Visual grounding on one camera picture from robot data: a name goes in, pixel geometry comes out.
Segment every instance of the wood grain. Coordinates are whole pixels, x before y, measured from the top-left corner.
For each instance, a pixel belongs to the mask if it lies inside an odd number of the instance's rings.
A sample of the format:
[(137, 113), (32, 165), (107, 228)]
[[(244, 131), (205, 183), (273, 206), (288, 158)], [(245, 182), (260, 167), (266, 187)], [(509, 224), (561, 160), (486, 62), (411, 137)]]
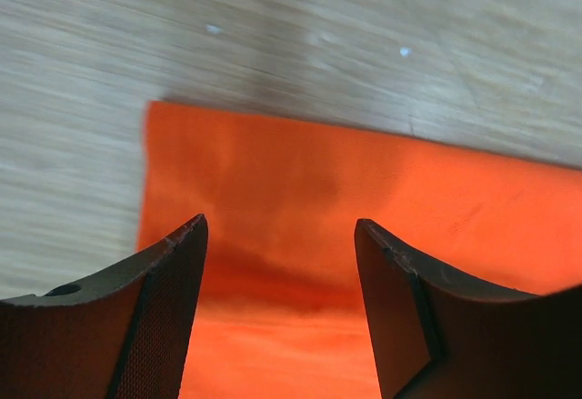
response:
[(146, 101), (582, 165), (581, 0), (0, 0), (0, 297), (133, 252)]

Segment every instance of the orange fabric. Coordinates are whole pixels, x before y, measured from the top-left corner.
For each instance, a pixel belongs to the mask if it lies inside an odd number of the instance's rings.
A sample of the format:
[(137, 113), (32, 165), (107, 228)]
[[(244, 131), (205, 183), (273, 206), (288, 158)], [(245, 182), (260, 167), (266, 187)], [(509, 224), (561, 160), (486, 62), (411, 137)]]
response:
[(582, 173), (420, 140), (153, 103), (139, 247), (210, 224), (183, 398), (379, 397), (358, 217), (534, 293), (582, 282)]

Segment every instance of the black plastic part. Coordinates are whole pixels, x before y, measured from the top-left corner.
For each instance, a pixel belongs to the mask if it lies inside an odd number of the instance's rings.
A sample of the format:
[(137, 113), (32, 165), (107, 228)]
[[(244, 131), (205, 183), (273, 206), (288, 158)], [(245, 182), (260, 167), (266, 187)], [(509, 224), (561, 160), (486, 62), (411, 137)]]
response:
[(157, 244), (45, 296), (0, 301), (0, 397), (178, 397), (208, 229)]
[(492, 284), (370, 220), (356, 258), (383, 398), (582, 398), (582, 285)]

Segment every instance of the folded cloth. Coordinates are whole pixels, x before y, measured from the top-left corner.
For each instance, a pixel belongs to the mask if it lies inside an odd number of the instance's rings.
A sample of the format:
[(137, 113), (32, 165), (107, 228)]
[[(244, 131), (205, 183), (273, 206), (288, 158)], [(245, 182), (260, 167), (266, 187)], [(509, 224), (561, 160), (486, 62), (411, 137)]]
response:
[(181, 397), (379, 397), (356, 219), (497, 284), (582, 282), (582, 173), (397, 135), (151, 104), (139, 247), (210, 244)]

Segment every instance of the wrinkle in cloth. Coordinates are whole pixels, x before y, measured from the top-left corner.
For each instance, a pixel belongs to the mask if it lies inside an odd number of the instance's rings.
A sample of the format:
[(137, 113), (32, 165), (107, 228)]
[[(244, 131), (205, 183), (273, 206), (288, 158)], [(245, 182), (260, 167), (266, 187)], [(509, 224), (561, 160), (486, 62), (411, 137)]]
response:
[(353, 233), (497, 284), (582, 282), (582, 173), (397, 135), (154, 102), (144, 248), (204, 213), (181, 398), (377, 399)]

